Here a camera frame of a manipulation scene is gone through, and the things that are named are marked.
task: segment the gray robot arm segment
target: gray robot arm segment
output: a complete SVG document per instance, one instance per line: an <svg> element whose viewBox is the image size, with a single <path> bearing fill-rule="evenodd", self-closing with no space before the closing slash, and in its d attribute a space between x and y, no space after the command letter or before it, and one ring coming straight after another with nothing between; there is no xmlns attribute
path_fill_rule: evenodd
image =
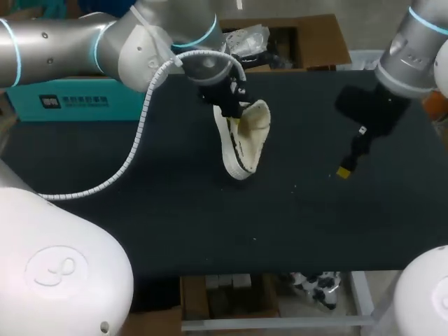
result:
<svg viewBox="0 0 448 336"><path fill-rule="evenodd" d="M436 88L434 62L448 40L448 1L414 0L376 69L392 93L422 98Z"/></svg>
<svg viewBox="0 0 448 336"><path fill-rule="evenodd" d="M95 41L115 18L98 13L77 20L0 20L0 88L7 88L98 74Z"/></svg>

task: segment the plastic bag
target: plastic bag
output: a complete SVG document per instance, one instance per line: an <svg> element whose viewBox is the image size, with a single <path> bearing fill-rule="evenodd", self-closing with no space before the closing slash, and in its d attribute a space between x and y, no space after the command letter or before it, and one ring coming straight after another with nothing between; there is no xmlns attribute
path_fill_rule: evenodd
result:
<svg viewBox="0 0 448 336"><path fill-rule="evenodd" d="M247 57L266 51L269 35L269 28L257 24L226 33L225 39L232 54Z"/></svg>

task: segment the concrete floor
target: concrete floor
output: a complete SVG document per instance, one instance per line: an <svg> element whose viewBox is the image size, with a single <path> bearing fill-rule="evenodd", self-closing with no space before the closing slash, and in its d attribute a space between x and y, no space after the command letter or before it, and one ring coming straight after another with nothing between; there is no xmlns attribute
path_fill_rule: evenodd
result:
<svg viewBox="0 0 448 336"><path fill-rule="evenodd" d="M213 0L220 18L291 18L336 14L350 50L385 49L411 0Z"/></svg>
<svg viewBox="0 0 448 336"><path fill-rule="evenodd" d="M366 272L367 280L374 304L382 298L384 291L394 279L396 271ZM279 296L280 315L282 317L325 317L350 316L356 314L356 308L346 281L338 289L338 306L334 311L328 311L317 305L309 304L303 297ZM218 336L360 336L359 328L304 328L294 330L252 330L244 332L189 332L190 336L218 335ZM390 333L381 336L400 336L395 322Z"/></svg>

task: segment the shoe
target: shoe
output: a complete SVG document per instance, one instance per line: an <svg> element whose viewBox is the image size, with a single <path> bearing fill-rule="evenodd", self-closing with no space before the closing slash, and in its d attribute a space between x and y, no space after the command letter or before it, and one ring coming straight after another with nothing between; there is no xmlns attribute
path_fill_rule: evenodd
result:
<svg viewBox="0 0 448 336"><path fill-rule="evenodd" d="M213 106L223 150L224 166L237 180L247 179L257 170L263 145L271 126L269 106L258 100L246 104L240 119L224 118L219 106Z"/></svg>

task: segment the black work surface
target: black work surface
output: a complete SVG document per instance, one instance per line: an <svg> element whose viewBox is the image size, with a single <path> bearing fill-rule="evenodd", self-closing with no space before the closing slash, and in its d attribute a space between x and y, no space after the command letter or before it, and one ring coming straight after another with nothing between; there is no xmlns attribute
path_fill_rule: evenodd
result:
<svg viewBox="0 0 448 336"><path fill-rule="evenodd" d="M360 127L333 107L348 84L376 82L368 71L249 76L272 128L257 174L239 183L223 168L211 107L186 78L169 78L129 171L58 206L116 237L137 277L404 268L448 244L448 156L415 103L351 178L336 176ZM24 122L4 160L40 193L82 191L119 168L136 127Z"/></svg>

